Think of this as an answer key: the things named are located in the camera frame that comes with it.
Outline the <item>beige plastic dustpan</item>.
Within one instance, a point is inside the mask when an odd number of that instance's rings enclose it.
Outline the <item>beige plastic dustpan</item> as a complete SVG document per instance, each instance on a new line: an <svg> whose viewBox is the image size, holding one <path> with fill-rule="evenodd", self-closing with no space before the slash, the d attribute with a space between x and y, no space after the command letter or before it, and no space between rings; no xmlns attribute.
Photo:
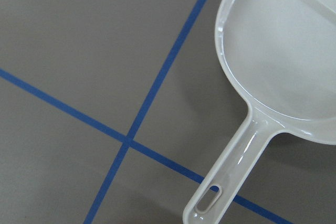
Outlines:
<svg viewBox="0 0 336 224"><path fill-rule="evenodd" d="M222 0L214 40L248 113L184 223L220 222L275 135L335 144L335 0Z"/></svg>

